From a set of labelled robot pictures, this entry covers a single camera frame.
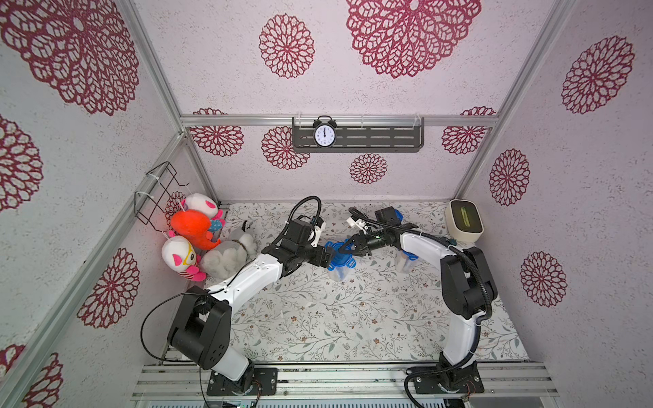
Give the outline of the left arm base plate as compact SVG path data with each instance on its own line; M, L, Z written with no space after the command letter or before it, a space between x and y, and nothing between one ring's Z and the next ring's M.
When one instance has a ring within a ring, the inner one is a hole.
M272 396L277 393L279 371L277 368L250 367L239 380L231 380L212 372L208 396Z

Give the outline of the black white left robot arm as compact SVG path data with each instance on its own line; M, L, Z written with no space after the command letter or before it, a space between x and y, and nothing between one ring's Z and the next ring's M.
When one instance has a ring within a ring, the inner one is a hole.
M203 289L191 287L164 300L180 299L168 332L167 342L194 362L200 371L209 370L246 394L263 386L254 377L255 363L231 347L232 316L268 285L292 275L302 265L326 268L334 250L319 244L324 220L322 203L316 195L300 200L291 210L281 233L233 277Z

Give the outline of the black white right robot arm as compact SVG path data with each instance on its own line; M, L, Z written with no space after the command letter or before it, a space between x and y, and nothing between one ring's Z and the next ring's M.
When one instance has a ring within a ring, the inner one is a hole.
M437 382L444 393L462 387L468 392L481 392L476 352L482 323L492 318L493 302L498 296L483 251L476 246L459 248L453 239L420 231L416 224L405 224L394 207L377 210L374 219L355 207L349 213L348 224L359 231L345 241L340 253L363 256L392 246L440 270L442 298L451 312L446 345L433 367L406 375L406 397L414 406L422 405L410 389L410 383L418 379Z

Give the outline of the blue lid front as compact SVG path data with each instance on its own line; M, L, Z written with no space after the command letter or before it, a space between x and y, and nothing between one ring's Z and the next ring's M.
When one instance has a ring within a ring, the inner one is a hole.
M411 261L416 261L419 259L419 256L413 254L413 253L408 253L407 251L401 250L403 253L403 256Z

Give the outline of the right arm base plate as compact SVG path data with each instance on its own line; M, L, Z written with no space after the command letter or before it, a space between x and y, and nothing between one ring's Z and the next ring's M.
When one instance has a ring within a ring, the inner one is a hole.
M418 374L415 378L417 394L482 394L485 392L481 375L475 365L437 375L427 374L433 370L435 367L412 367L410 369L411 374Z

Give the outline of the clear plastic container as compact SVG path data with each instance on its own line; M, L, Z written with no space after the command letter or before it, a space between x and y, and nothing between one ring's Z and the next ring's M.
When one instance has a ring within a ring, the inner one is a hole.
M328 270L329 277L335 282L343 282L351 274L352 269L346 267L337 267L333 270Z
M410 273L414 269L415 264L418 263L418 260L411 261L405 258L402 252L399 252L396 255L396 272L403 273L403 274Z

